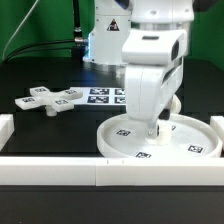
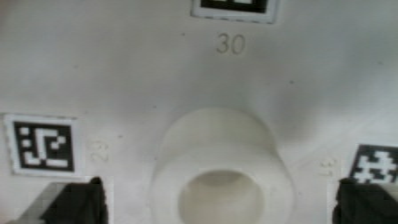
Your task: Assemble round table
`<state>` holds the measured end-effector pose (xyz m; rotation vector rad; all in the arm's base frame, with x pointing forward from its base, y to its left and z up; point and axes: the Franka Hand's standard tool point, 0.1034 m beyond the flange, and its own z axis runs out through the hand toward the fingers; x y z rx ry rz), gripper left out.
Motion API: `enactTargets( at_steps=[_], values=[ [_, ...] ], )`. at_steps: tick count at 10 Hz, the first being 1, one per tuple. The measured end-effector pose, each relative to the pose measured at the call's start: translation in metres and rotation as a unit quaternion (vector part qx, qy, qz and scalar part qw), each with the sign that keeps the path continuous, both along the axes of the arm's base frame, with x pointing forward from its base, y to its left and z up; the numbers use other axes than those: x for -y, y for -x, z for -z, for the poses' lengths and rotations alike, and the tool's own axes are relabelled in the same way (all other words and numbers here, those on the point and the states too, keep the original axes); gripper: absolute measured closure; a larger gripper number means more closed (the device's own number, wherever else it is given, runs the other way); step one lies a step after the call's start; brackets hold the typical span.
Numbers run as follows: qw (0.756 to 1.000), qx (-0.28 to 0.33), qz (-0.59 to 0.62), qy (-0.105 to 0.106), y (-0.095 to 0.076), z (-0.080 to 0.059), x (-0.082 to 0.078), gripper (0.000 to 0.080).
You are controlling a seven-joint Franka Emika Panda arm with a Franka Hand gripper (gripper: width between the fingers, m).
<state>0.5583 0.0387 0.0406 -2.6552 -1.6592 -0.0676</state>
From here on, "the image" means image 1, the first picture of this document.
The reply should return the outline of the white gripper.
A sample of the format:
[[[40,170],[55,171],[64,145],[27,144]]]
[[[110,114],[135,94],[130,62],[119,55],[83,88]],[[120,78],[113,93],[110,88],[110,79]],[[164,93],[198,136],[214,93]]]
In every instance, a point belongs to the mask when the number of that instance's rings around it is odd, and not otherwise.
[[[159,135],[157,118],[179,88],[187,32],[132,29],[122,48],[126,111],[130,118],[148,122],[147,136]]]

